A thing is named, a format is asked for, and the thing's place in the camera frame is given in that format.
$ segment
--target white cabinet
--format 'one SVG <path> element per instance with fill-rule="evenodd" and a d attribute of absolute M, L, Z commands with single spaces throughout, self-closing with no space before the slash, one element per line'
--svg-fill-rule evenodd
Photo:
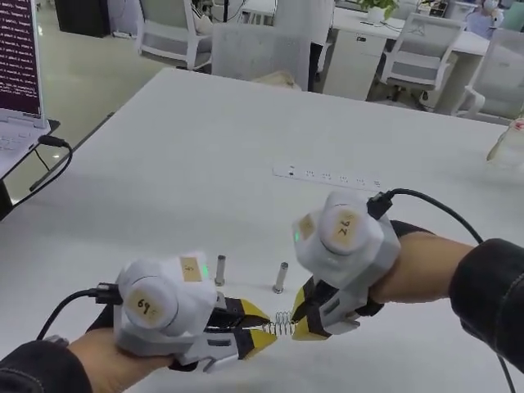
<path fill-rule="evenodd" d="M 385 38 L 339 31 L 323 93 L 364 101 L 385 45 Z"/>

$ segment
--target metal spring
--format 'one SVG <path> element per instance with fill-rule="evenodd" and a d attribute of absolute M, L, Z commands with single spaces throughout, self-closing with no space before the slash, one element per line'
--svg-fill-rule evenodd
<path fill-rule="evenodd" d="M 262 330 L 276 336 L 290 336 L 295 332 L 295 322 L 291 320 L 291 311 L 278 311 L 275 320 L 262 325 Z"/>

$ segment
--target handwritten label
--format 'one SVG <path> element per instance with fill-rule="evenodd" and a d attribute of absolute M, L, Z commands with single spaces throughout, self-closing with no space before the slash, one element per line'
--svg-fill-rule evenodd
<path fill-rule="evenodd" d="M 139 289 L 128 296 L 126 307 L 152 327 L 158 324 L 164 313 L 164 310 L 146 292 Z"/>
<path fill-rule="evenodd" d="M 197 258 L 183 256 L 180 258 L 180 264 L 182 265 L 183 280 L 185 282 L 202 281 Z"/>
<path fill-rule="evenodd" d="M 311 216 L 306 215 L 301 219 L 298 223 L 298 227 L 300 228 L 300 233 L 302 233 L 302 238 L 308 240 L 308 237 L 314 232 L 314 222 L 311 219 Z"/>
<path fill-rule="evenodd" d="M 353 238 L 358 219 L 358 216 L 350 210 L 341 210 L 338 213 L 331 240 L 338 243 L 339 246 L 348 247 Z"/>

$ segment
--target human hand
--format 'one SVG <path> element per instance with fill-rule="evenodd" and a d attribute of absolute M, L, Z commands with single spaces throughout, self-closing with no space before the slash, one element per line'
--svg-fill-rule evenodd
<path fill-rule="evenodd" d="M 391 270 L 370 288 L 378 303 L 424 303 L 448 297 L 459 262 L 473 248 L 422 232 L 403 236 L 400 247 Z"/>
<path fill-rule="evenodd" d="M 79 358 L 93 393 L 121 393 L 158 368 L 173 363 L 170 357 L 138 358 L 115 346 L 113 329 L 92 330 L 69 349 Z"/>

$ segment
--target cable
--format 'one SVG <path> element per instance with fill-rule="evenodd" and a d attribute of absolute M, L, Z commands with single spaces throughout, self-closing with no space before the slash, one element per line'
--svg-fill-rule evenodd
<path fill-rule="evenodd" d="M 385 25 L 389 30 L 393 30 L 393 31 L 402 31 L 402 28 L 401 27 L 395 27 L 393 25 L 390 25 L 389 23 L 386 23 L 386 22 L 380 22 L 382 23 L 383 25 Z"/>
<path fill-rule="evenodd" d="M 35 152 L 36 156 L 38 157 L 38 159 L 40 160 L 40 162 L 43 164 L 43 166 L 46 167 L 47 171 L 49 172 L 51 169 L 49 168 L 49 165 L 46 164 L 46 161 L 43 160 L 43 158 L 40 155 L 40 153 L 38 153 L 38 150 L 34 149 L 34 152 Z"/>
<path fill-rule="evenodd" d="M 238 12 L 240 12 L 240 10 L 246 5 L 246 1 L 247 0 L 242 0 L 242 4 L 240 5 L 240 7 L 237 9 L 237 12 L 235 12 L 235 15 L 231 16 L 229 19 L 228 19 L 228 22 L 235 19 L 235 17 L 238 15 Z M 213 18 L 213 21 L 215 22 L 219 22 L 219 23 L 223 23 L 222 20 L 220 20 L 219 18 L 216 18 L 212 13 L 211 13 L 211 17 Z"/>
<path fill-rule="evenodd" d="M 121 19 L 122 16 L 124 16 L 125 8 L 127 7 L 128 0 L 124 0 L 124 5 L 122 6 L 122 11 L 120 11 L 120 14 L 118 16 L 111 17 L 111 20 L 115 21 L 118 19 Z"/>
<path fill-rule="evenodd" d="M 13 210 L 16 209 L 18 206 L 22 205 L 23 203 L 26 203 L 29 199 L 37 195 L 39 192 L 41 192 L 45 187 L 47 187 L 49 184 L 57 180 L 62 176 L 62 174 L 67 170 L 69 165 L 71 164 L 71 161 L 73 160 L 73 148 L 70 146 L 69 143 L 64 141 L 63 139 L 59 139 L 56 137 L 52 137 L 49 135 L 43 135 L 42 137 L 38 138 L 38 142 L 42 145 L 46 146 L 52 146 L 52 147 L 65 147 L 67 150 L 69 150 L 69 155 L 67 156 L 67 162 L 65 165 L 58 171 L 58 173 L 47 183 L 45 183 L 43 186 L 35 190 L 34 192 L 31 192 L 28 196 L 18 201 L 14 206 Z"/>
<path fill-rule="evenodd" d="M 51 327 L 52 323 L 55 322 L 56 317 L 58 314 L 73 300 L 79 299 L 80 297 L 95 297 L 97 295 L 96 289 L 88 289 L 85 291 L 78 291 L 75 292 L 72 295 L 67 296 L 63 301 L 60 302 L 60 304 L 55 308 L 55 310 L 51 313 L 49 318 L 47 319 L 46 323 L 43 325 L 42 330 L 37 335 L 37 340 L 43 340 L 43 338 L 46 336 L 47 331 Z"/>
<path fill-rule="evenodd" d="M 43 325 L 42 330 L 37 335 L 37 340 L 43 340 L 46 336 L 47 331 L 51 327 L 52 323 L 55 322 L 56 317 L 61 311 L 72 301 L 77 300 L 81 297 L 96 297 L 97 304 L 99 305 L 121 305 L 122 297 L 118 290 L 118 285 L 110 284 L 107 282 L 100 282 L 96 288 L 86 289 L 83 291 L 78 291 L 72 295 L 67 296 L 60 304 L 54 309 L 54 311 L 49 315 L 46 323 Z"/>
<path fill-rule="evenodd" d="M 395 188 L 394 190 L 388 191 L 385 194 L 386 198 L 389 199 L 392 199 L 395 195 L 409 195 L 411 197 L 421 199 L 431 205 L 434 205 L 435 207 L 441 209 L 442 211 L 459 221 L 467 229 L 467 231 L 472 234 L 473 238 L 477 241 L 477 243 L 483 243 L 484 240 L 482 240 L 481 235 L 478 234 L 478 232 L 472 227 L 472 225 L 468 221 L 464 219 L 462 215 L 460 215 L 450 207 L 444 205 L 442 202 L 439 202 L 437 199 L 432 198 L 422 192 L 409 190 L 407 188 Z"/>
<path fill-rule="evenodd" d="M 244 5 L 246 5 L 246 1 L 247 1 L 247 0 L 242 0 L 242 4 L 241 4 L 240 7 L 237 9 L 237 12 L 235 12 L 235 15 L 233 15 L 232 17 L 230 17 L 230 18 L 228 19 L 228 21 L 233 20 L 233 19 L 235 19 L 235 18 L 237 17 L 238 12 L 240 12 L 240 10 L 244 7 Z"/>
<path fill-rule="evenodd" d="M 466 219 L 462 215 L 460 215 L 450 207 L 444 205 L 442 202 L 439 202 L 437 199 L 432 198 L 422 192 L 409 190 L 408 188 L 395 188 L 387 192 L 379 192 L 376 196 L 369 198 L 369 215 L 371 215 L 374 219 L 379 219 L 380 217 L 382 217 L 393 206 L 391 199 L 393 199 L 395 195 L 409 195 L 411 197 L 421 199 L 431 205 L 434 205 L 435 207 L 439 208 L 440 210 L 444 211 L 445 213 L 459 221 L 466 228 L 466 230 L 471 233 L 471 235 L 478 244 L 484 242 L 481 235 L 478 234 L 478 232 L 473 228 L 473 226 L 468 221 L 466 221 Z M 517 393 L 517 391 L 515 390 L 515 385 L 513 385 L 513 379 L 511 378 L 511 374 L 509 373 L 508 366 L 506 365 L 505 360 L 498 354 L 497 358 L 499 359 L 500 367 L 502 367 L 502 371 L 504 372 L 504 376 L 506 377 L 506 382 L 508 383 L 510 393 Z"/>

